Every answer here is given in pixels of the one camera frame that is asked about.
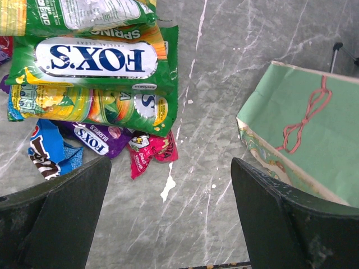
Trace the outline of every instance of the green paper bag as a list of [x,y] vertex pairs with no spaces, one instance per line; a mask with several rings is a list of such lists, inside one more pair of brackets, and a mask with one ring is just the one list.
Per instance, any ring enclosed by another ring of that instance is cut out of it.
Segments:
[[272,62],[237,116],[268,173],[359,207],[359,80]]

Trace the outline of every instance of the gray marble surface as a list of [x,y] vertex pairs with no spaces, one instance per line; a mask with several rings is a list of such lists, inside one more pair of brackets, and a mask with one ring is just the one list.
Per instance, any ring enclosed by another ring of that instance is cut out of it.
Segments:
[[[180,159],[172,170],[153,162],[135,181],[127,151],[113,160],[87,268],[248,261],[230,164],[233,157],[257,164],[238,139],[235,116],[271,60],[327,71],[335,41],[354,52],[358,12],[357,0],[158,0],[161,18],[180,25],[180,106],[173,127]],[[335,72],[357,71],[339,53]],[[2,92],[0,102],[2,195],[43,178],[26,154],[36,120],[8,123]],[[85,150],[85,161],[94,157]],[[176,186],[163,202],[169,176]]]

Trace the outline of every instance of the pink wrapper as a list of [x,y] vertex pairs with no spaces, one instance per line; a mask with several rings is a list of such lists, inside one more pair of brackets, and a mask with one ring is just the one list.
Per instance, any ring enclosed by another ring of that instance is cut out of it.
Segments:
[[154,157],[161,163],[178,160],[178,151],[172,131],[167,137],[145,133],[135,134],[127,144],[131,155],[131,178],[135,179],[145,172]]

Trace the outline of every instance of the candy wrapper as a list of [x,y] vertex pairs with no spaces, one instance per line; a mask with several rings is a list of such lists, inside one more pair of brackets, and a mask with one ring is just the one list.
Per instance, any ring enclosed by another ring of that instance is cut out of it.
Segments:
[[99,155],[115,158],[133,137],[132,130],[115,126],[53,121],[63,135],[76,137]]
[[167,48],[171,79],[176,90],[168,96],[127,94],[76,87],[17,85],[8,101],[8,119],[40,117],[69,122],[127,127],[166,136],[177,117],[178,27],[162,28]]
[[156,19],[156,0],[1,0],[0,35],[54,36]]
[[135,179],[145,172],[153,157],[161,163],[178,160],[178,151],[172,132],[167,137],[135,132],[128,143],[131,155],[131,177]]
[[11,60],[13,39],[11,36],[0,36],[0,65]]
[[58,127],[39,119],[31,135],[28,154],[46,180],[64,175],[82,165],[82,147],[75,148],[63,141]]
[[81,37],[15,37],[6,83],[157,95],[174,90],[157,24],[92,33]]

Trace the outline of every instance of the white paint splatter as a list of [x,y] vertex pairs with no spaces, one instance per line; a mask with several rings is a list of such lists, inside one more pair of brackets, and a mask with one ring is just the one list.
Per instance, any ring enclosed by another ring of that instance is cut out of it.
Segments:
[[168,166],[169,166],[169,174],[168,174],[166,186],[164,187],[163,192],[160,194],[163,199],[163,202],[167,200],[168,192],[176,186],[176,183],[171,176],[173,162],[171,162]]
[[178,141],[178,137],[179,137],[179,133],[180,133],[180,130],[181,130],[181,125],[178,126],[178,129],[177,129],[177,133],[176,133],[176,142]]
[[[204,22],[204,19],[205,19],[205,12],[206,12],[206,7],[207,7],[207,1],[208,1],[208,0],[204,0],[203,11],[202,11],[202,14],[201,14],[201,17],[200,17],[200,24],[199,24],[199,26],[198,26],[198,35],[197,35],[197,42],[196,42],[196,53],[197,53],[197,49],[198,49],[198,44],[199,44],[200,38],[201,38],[201,36],[202,36],[202,26],[203,26],[203,22]],[[191,78],[192,78],[193,67],[194,67],[195,63],[196,63],[196,58],[194,58],[193,61],[192,61],[191,71],[190,71],[190,74],[188,75],[190,81],[191,81]],[[184,102],[183,102],[182,115],[185,113],[186,100],[187,100],[189,88],[190,88],[190,86],[188,85],[188,87],[187,87],[187,89],[186,89],[185,100],[184,100]],[[180,130],[181,130],[182,118],[181,118],[179,121],[180,121],[181,123],[180,123],[180,125],[178,126],[177,133],[176,133],[176,144],[177,144],[177,142],[178,142],[178,138],[179,138],[179,135],[180,135],[179,133],[180,133]],[[175,181],[173,180],[173,178],[172,178],[172,176],[171,176],[172,167],[173,167],[173,162],[171,162],[171,163],[169,164],[169,174],[168,174],[166,186],[164,187],[163,192],[160,194],[161,197],[162,197],[162,199],[163,199],[163,202],[166,201],[167,196],[168,196],[168,192],[169,192],[172,188],[174,188],[174,187],[176,186],[176,183],[175,183]]]
[[199,43],[200,38],[202,36],[202,25],[203,25],[203,22],[204,22],[204,15],[206,13],[206,7],[207,7],[207,0],[204,0],[203,11],[202,11],[202,14],[201,14],[201,19],[200,19],[200,25],[198,26],[196,52],[197,52],[197,48],[198,48],[198,43]]

